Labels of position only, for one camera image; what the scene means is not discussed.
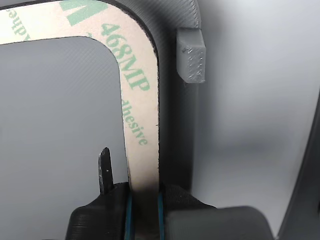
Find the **adhesive gasket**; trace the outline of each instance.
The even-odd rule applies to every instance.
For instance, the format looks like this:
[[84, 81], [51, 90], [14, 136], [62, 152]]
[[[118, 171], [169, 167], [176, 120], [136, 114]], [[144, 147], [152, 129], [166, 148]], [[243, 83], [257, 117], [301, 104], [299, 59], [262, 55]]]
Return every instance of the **adhesive gasket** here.
[[159, 64], [143, 22], [117, 2], [44, 0], [0, 8], [0, 45], [89, 37], [115, 56], [133, 192], [159, 190]]

